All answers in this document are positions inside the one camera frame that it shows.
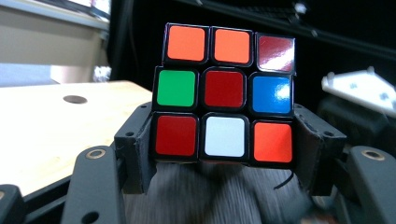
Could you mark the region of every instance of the gray fabric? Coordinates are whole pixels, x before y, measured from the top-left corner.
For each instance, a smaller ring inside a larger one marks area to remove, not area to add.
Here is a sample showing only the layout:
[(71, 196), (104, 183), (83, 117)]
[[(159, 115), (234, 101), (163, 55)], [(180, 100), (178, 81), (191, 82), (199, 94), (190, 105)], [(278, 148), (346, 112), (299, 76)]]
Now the gray fabric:
[(290, 171), (158, 163), (147, 195), (126, 195), (128, 223), (299, 223), (311, 207)]

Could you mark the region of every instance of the metal screw head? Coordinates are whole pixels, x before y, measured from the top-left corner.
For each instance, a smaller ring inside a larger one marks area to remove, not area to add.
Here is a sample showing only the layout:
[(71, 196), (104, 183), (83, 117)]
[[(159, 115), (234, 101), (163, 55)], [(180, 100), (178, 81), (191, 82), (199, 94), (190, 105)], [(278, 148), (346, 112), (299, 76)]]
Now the metal screw head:
[(385, 160), (385, 157), (381, 153), (376, 152), (376, 151), (372, 151), (372, 150), (369, 150), (369, 149), (368, 150), (363, 150), (361, 152), (361, 154), (363, 154), (363, 156), (365, 156), (365, 157), (367, 157), (367, 158), (369, 158), (371, 160), (375, 160), (375, 161), (384, 161)]
[(106, 152), (103, 149), (94, 149), (89, 151), (85, 157), (90, 160), (96, 160), (105, 156)]

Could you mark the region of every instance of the cube face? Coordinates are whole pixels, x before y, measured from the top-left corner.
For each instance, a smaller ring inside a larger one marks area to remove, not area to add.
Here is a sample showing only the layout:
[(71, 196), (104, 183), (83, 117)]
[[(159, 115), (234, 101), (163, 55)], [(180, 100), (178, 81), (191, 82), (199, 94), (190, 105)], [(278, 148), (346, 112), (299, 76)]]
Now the cube face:
[(201, 101), (209, 110), (240, 111), (246, 103), (246, 76), (235, 68), (212, 67), (201, 76)]
[(248, 125), (248, 119), (242, 115), (206, 114), (203, 117), (200, 159), (246, 162)]
[(205, 63), (208, 59), (206, 26), (167, 23), (163, 44), (164, 63)]
[(294, 39), (256, 34), (257, 67), (264, 72), (294, 73)]
[(255, 73), (249, 78), (250, 112), (258, 117), (292, 117), (291, 76)]
[(249, 30), (211, 27), (214, 63), (248, 67), (253, 62), (253, 33)]
[(150, 155), (289, 169), (294, 67), (293, 38), (167, 23)]
[(187, 113), (154, 113), (151, 156), (157, 161), (197, 161), (199, 120)]
[(197, 105), (198, 73), (157, 67), (153, 107), (164, 111), (192, 111)]
[(288, 165), (292, 161), (292, 137), (289, 123), (257, 120), (252, 125), (250, 165)]

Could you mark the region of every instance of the black mechanical arm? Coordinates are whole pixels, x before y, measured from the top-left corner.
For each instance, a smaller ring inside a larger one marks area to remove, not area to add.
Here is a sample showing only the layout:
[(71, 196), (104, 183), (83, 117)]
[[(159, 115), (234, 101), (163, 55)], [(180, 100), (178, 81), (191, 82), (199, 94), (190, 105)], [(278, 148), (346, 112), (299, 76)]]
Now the black mechanical arm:
[[(25, 197), (0, 186), (0, 223), (124, 223), (122, 194), (149, 190), (151, 103), (139, 106), (110, 147), (81, 152), (71, 176)], [(396, 160), (372, 147), (345, 149), (347, 137), (301, 105), (294, 106), (293, 167), (301, 187), (327, 196), (333, 186), (340, 223), (396, 223)]]

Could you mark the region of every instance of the screw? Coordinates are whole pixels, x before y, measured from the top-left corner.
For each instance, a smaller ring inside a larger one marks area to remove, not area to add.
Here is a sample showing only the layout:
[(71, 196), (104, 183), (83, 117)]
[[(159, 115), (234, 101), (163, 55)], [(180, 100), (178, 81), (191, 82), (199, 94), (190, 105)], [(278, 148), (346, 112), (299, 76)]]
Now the screw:
[(94, 150), (88, 152), (85, 157), (90, 160), (96, 160), (96, 159), (99, 159), (99, 158), (105, 156), (105, 154), (106, 154), (106, 152), (104, 149), (94, 149)]

